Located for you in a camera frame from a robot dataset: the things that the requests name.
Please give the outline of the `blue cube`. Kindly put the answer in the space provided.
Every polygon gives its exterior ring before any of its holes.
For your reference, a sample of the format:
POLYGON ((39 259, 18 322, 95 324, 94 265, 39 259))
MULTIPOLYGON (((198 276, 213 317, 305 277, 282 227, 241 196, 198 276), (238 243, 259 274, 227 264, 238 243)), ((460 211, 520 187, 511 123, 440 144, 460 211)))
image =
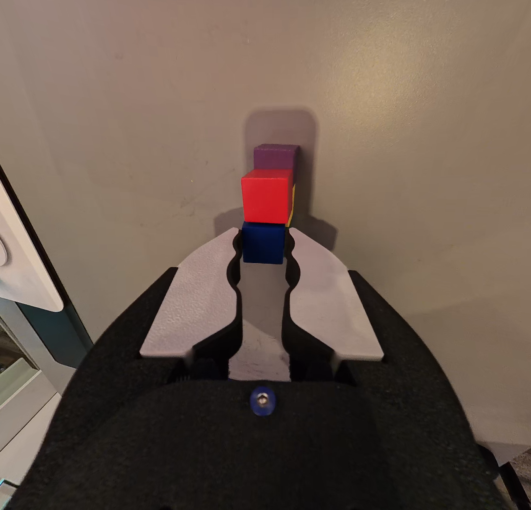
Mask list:
POLYGON ((245 263, 281 265, 286 227, 283 224, 243 222, 242 259, 245 263))

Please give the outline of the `black rectangular table panel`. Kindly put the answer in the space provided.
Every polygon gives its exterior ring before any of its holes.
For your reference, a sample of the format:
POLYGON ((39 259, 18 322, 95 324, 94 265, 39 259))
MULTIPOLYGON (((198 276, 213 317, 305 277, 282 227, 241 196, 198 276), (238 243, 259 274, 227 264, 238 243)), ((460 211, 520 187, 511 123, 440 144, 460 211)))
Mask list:
POLYGON ((59 312, 23 303, 17 307, 57 363, 74 369, 80 366, 93 341, 70 300, 59 312))

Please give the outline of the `purple cube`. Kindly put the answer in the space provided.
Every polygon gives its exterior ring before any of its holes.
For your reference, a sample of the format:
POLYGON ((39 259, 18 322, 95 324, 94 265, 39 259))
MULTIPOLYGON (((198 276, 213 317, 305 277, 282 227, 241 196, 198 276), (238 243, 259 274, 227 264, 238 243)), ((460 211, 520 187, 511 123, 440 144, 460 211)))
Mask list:
POLYGON ((263 143, 253 149, 253 169, 290 169, 295 183, 300 152, 296 144, 263 143))

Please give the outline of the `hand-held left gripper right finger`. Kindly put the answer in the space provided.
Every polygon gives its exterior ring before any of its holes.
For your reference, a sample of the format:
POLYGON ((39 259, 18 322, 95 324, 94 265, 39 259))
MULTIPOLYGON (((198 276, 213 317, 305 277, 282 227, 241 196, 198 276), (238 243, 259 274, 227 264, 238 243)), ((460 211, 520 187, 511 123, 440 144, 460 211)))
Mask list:
POLYGON ((286 240, 283 347, 291 361, 381 362, 384 353, 348 268, 296 228, 286 240))

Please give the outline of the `red cube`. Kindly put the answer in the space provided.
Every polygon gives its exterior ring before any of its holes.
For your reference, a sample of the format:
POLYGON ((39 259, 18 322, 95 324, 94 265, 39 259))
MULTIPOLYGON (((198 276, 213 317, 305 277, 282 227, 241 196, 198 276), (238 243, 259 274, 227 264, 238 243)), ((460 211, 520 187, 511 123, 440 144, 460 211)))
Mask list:
POLYGON ((285 225, 290 212, 293 171, 254 169, 241 178, 244 221, 285 225))

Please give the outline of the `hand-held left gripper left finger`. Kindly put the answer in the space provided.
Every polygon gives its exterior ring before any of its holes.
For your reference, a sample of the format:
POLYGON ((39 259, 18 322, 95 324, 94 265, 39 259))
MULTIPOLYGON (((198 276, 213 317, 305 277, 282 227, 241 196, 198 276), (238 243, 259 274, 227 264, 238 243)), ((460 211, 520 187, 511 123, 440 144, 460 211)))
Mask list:
POLYGON ((177 267, 139 354, 228 362, 243 341, 241 231, 229 228, 177 267))

